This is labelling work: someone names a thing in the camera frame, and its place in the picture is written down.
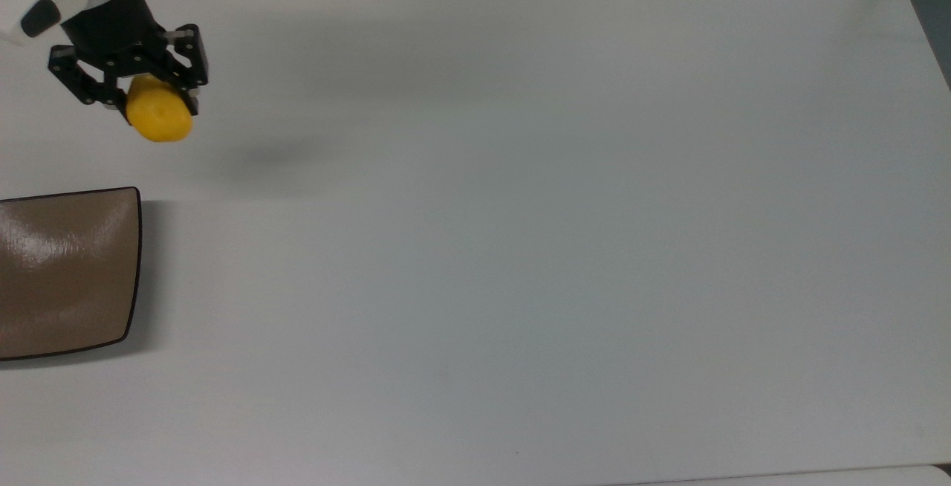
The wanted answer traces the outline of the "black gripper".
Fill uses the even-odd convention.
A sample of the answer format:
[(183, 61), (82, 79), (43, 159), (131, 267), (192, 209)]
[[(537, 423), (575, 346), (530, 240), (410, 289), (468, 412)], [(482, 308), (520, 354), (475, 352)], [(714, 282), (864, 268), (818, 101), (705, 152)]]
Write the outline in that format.
[(110, 0), (62, 23), (69, 45), (51, 46), (48, 70), (86, 106), (126, 112), (120, 77), (149, 74), (169, 84), (193, 117), (210, 81), (201, 30), (158, 25), (146, 0)]

